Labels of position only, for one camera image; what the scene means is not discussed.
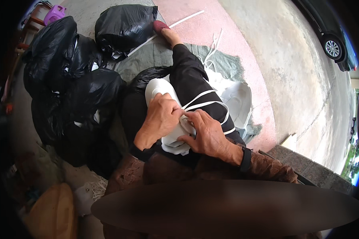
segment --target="car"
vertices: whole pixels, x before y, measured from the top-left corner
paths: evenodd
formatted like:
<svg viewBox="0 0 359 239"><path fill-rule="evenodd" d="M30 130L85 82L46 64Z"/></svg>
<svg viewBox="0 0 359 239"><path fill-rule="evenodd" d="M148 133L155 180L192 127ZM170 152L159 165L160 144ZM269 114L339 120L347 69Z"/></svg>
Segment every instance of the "car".
<svg viewBox="0 0 359 239"><path fill-rule="evenodd" d="M324 52L341 71L356 70L358 61L351 42L325 0L293 0L316 32Z"/></svg>
<svg viewBox="0 0 359 239"><path fill-rule="evenodd" d="M351 127L351 131L350 131L350 136L349 136L349 140L352 141L354 133L355 133L355 129L356 129L356 117L352 118L352 127Z"/></svg>

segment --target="black watch strap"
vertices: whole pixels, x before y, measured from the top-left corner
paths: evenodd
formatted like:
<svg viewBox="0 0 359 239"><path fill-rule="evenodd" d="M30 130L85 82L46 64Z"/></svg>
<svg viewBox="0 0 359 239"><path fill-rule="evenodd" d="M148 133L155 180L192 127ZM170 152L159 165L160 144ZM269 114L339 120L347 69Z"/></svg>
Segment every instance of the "black watch strap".
<svg viewBox="0 0 359 239"><path fill-rule="evenodd" d="M242 151L244 152L244 156L242 158L242 162L241 162L239 171L247 172L250 168L252 151L251 151L251 149L248 149L246 147L242 147Z"/></svg>
<svg viewBox="0 0 359 239"><path fill-rule="evenodd" d="M132 143L131 146L129 146L129 153L144 162L147 162L150 157L154 154L154 149L153 147L155 146L155 144L153 144L153 146L149 149L144 149L143 151L141 151L139 148L137 148L137 146L134 145L134 143Z"/></svg>

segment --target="right hand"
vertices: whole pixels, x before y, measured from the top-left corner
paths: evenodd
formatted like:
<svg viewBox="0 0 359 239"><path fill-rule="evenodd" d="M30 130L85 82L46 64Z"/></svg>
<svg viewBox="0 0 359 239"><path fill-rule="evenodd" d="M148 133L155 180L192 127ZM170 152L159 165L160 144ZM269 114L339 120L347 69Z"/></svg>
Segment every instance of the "right hand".
<svg viewBox="0 0 359 239"><path fill-rule="evenodd" d="M197 136L196 139L193 139L189 135L182 135L177 140L187 143L196 153L223 160L231 143L226 139L220 122L201 109L186 112L185 116L188 117L188 121L194 124Z"/></svg>
<svg viewBox="0 0 359 239"><path fill-rule="evenodd" d="M140 150L150 148L159 138L168 135L185 113L169 93L157 93L150 100L146 119L134 138Z"/></svg>

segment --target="person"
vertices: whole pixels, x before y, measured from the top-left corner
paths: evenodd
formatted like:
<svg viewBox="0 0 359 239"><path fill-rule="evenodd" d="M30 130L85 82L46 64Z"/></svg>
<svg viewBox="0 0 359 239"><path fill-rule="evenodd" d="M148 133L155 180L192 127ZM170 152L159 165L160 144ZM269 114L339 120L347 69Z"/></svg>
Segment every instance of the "person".
<svg viewBox="0 0 359 239"><path fill-rule="evenodd" d="M180 103L185 105L199 93L211 89L206 82L208 78L203 65L178 34L160 21L155 21L153 27L173 50L170 83ZM202 96L193 104L206 101L221 100L214 92ZM165 152L157 143L176 127L182 115L192 122L196 130L195 138L182 135L177 139L191 147L184 156ZM225 135L224 131L234 127L230 117L221 125L225 116L226 110L219 104L185 112L170 94L157 93L147 107L145 95L129 92L122 103L121 120L130 154L123 158L110 177L105 195L141 185L192 179L260 179L297 183L297 175L290 166L251 152L237 131ZM247 165L242 172L245 160ZM104 222L103 225L105 238L147 236Z"/></svg>

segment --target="car wheel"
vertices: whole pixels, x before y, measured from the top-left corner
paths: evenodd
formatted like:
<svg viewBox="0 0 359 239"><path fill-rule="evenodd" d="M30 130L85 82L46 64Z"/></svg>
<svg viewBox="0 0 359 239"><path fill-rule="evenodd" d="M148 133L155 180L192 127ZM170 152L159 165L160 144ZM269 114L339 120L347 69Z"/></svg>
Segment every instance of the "car wheel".
<svg viewBox="0 0 359 239"><path fill-rule="evenodd" d="M338 60L342 56L342 47L334 36L323 36L322 45L324 52L331 59Z"/></svg>

